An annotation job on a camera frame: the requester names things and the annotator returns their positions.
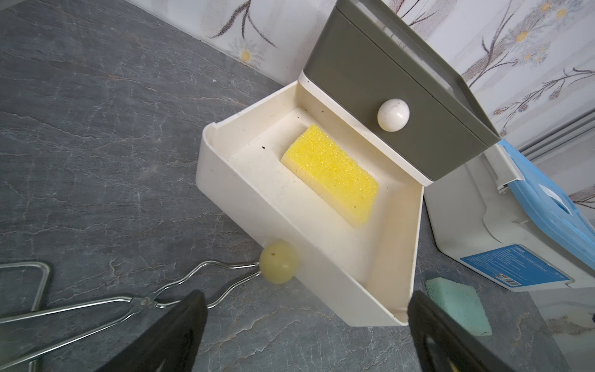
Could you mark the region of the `blue lidded storage box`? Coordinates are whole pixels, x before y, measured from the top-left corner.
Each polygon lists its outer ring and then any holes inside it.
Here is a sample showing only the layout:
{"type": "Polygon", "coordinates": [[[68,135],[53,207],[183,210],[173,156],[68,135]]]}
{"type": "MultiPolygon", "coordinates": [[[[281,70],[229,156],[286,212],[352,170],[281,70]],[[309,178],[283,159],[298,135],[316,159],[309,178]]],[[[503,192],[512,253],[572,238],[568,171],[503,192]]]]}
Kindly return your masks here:
{"type": "Polygon", "coordinates": [[[438,249],[513,292],[594,286],[594,228],[502,140],[425,190],[438,249]]]}

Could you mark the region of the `bright yellow thin sponge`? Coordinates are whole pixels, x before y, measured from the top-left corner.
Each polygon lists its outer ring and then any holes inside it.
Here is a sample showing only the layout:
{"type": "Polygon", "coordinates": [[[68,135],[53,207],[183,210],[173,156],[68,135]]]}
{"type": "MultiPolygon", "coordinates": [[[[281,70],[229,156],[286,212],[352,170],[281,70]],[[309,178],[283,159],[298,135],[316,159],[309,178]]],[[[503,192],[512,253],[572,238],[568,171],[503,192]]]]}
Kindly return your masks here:
{"type": "Polygon", "coordinates": [[[320,126],[310,125],[281,162],[351,226],[368,222],[380,186],[320,126]]]}

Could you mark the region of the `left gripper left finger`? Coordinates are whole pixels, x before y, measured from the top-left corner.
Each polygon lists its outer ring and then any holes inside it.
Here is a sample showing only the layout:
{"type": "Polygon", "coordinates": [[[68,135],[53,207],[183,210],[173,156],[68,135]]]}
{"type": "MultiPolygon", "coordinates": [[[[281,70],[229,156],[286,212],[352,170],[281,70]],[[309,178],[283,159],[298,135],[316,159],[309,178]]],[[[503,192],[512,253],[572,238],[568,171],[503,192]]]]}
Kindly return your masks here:
{"type": "Polygon", "coordinates": [[[100,371],[191,371],[208,319],[205,295],[192,291],[100,371]]]}

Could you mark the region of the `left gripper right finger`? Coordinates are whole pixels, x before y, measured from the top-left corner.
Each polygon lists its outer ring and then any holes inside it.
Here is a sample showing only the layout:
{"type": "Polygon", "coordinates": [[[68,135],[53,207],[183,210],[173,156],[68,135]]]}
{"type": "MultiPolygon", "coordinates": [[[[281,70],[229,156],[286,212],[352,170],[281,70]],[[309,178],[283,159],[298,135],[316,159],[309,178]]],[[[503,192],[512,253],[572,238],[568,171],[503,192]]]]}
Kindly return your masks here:
{"type": "Polygon", "coordinates": [[[408,304],[409,328],[423,371],[511,371],[421,291],[408,304]]]}

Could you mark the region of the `white drawer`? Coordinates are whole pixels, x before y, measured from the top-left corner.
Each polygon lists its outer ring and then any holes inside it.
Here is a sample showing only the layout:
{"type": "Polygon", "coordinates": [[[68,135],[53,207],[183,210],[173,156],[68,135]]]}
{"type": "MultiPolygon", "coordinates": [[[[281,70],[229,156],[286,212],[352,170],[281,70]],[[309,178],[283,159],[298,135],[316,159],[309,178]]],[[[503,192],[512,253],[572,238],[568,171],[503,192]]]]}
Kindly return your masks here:
{"type": "Polygon", "coordinates": [[[405,326],[429,179],[309,77],[202,131],[198,189],[261,246],[298,252],[296,278],[350,326],[405,326]],[[370,220],[352,227],[281,163],[320,126],[380,190],[370,220]]]}

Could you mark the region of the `green sponge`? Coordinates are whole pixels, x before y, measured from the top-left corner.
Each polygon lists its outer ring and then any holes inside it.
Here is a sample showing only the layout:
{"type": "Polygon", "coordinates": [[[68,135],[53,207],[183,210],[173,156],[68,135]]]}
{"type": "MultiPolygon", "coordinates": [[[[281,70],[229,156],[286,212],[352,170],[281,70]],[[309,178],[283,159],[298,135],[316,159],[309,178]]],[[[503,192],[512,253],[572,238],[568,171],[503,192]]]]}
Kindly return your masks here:
{"type": "Polygon", "coordinates": [[[473,336],[491,336],[492,328],[477,291],[442,277],[425,283],[427,295],[473,336]]]}

